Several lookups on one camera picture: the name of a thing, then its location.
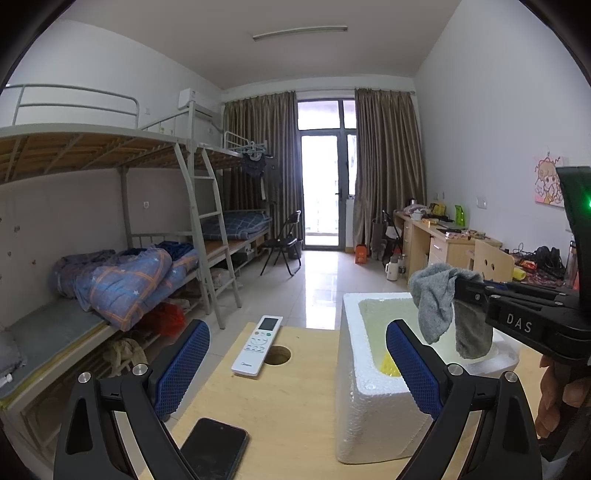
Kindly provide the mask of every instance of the white remote control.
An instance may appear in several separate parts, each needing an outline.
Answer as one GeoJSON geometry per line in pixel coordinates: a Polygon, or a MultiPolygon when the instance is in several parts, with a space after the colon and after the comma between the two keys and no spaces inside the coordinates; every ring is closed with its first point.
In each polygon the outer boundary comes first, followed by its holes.
{"type": "Polygon", "coordinates": [[[283,317],[273,315],[265,315],[261,318],[232,365],[232,371],[235,374],[247,377],[258,375],[282,320],[283,317]]]}

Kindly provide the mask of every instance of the smartphone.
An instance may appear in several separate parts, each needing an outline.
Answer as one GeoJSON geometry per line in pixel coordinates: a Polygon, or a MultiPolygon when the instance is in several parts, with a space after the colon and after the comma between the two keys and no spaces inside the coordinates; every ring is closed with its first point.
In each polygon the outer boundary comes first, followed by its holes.
{"type": "Polygon", "coordinates": [[[248,443],[246,430],[212,419],[199,419],[181,448],[199,480],[230,480],[248,443]]]}

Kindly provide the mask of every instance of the bed railing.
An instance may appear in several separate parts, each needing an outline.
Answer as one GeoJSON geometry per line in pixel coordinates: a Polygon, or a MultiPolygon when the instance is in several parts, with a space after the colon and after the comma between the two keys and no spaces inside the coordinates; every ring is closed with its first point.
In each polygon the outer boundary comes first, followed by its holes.
{"type": "Polygon", "coordinates": [[[243,153],[251,158],[261,158],[261,154],[267,153],[267,143],[255,143],[234,132],[225,131],[223,133],[223,147],[226,150],[243,153]]]}
{"type": "MultiPolygon", "coordinates": [[[[177,118],[183,116],[183,115],[189,115],[189,110],[191,109],[190,106],[185,107],[181,110],[179,110],[176,113],[173,113],[172,115],[168,115],[162,118],[159,118],[153,122],[150,122],[149,124],[143,125],[141,127],[141,130],[147,130],[148,128],[152,128],[155,126],[158,126],[158,132],[159,133],[164,133],[164,131],[162,130],[162,124],[164,122],[167,122],[169,120],[173,120],[173,135],[175,137],[177,137],[177,123],[176,120],[177,118]]],[[[218,132],[220,132],[221,134],[223,133],[223,130],[220,129],[216,123],[215,123],[215,118],[216,118],[216,114],[214,112],[212,112],[211,110],[208,110],[205,107],[202,107],[200,105],[197,105],[196,103],[194,104],[194,108],[193,108],[193,113],[196,117],[201,118],[207,122],[209,122],[218,132]]]]}
{"type": "Polygon", "coordinates": [[[88,108],[91,110],[100,110],[103,112],[113,112],[113,113],[120,113],[121,115],[129,115],[135,118],[135,127],[138,128],[139,125],[139,102],[134,97],[128,95],[122,95],[120,93],[108,92],[107,90],[99,90],[96,88],[88,88],[88,87],[78,87],[75,85],[60,85],[56,83],[17,83],[12,85],[6,85],[5,89],[19,89],[18,99],[17,99],[17,106],[14,110],[14,115],[12,117],[12,124],[17,124],[17,116],[18,111],[21,108],[25,107],[33,107],[33,106],[63,106],[68,108],[88,108]],[[97,106],[97,105],[84,105],[82,103],[59,103],[59,102],[29,102],[23,103],[22,96],[25,93],[27,88],[59,88],[59,89],[66,89],[66,90],[76,90],[79,92],[90,92],[90,93],[100,93],[101,95],[108,95],[116,98],[122,98],[125,100],[130,100],[135,104],[135,111],[130,112],[126,110],[119,110],[116,108],[109,108],[105,106],[97,106]]]}
{"type": "Polygon", "coordinates": [[[187,241],[191,238],[193,233],[191,232],[165,232],[165,233],[132,233],[131,239],[134,247],[146,248],[151,245],[164,242],[165,240],[174,240],[177,242],[187,241]]]}

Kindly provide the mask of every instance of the human hand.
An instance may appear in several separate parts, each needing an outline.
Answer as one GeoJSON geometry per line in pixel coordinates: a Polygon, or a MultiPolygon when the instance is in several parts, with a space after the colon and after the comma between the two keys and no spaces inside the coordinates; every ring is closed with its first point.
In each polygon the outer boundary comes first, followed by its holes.
{"type": "MultiPolygon", "coordinates": [[[[542,438],[548,438],[548,435],[556,429],[560,422],[560,412],[558,410],[560,404],[556,403],[560,393],[560,386],[554,375],[554,360],[544,355],[540,361],[540,368],[546,367],[548,369],[540,382],[542,398],[538,407],[538,417],[535,420],[535,431],[542,438]]],[[[591,377],[579,378],[564,388],[562,401],[567,405],[579,408],[585,401],[590,389],[591,377]]]]}

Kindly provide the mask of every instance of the styrofoam box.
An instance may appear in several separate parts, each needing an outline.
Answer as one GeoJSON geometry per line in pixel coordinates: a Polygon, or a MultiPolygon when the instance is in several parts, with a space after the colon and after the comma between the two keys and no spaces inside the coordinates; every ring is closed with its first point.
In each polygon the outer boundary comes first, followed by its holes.
{"type": "MultiPolygon", "coordinates": [[[[404,319],[426,344],[410,293],[350,293],[343,296],[336,368],[336,456],[343,463],[374,463],[412,456],[431,426],[402,377],[379,371],[386,328],[404,319]]],[[[495,330],[489,353],[465,360],[456,352],[454,322],[431,345],[446,364],[472,375],[498,378],[519,363],[519,342],[495,330]]],[[[465,434],[473,433],[478,413],[470,414],[465,434]]]]}

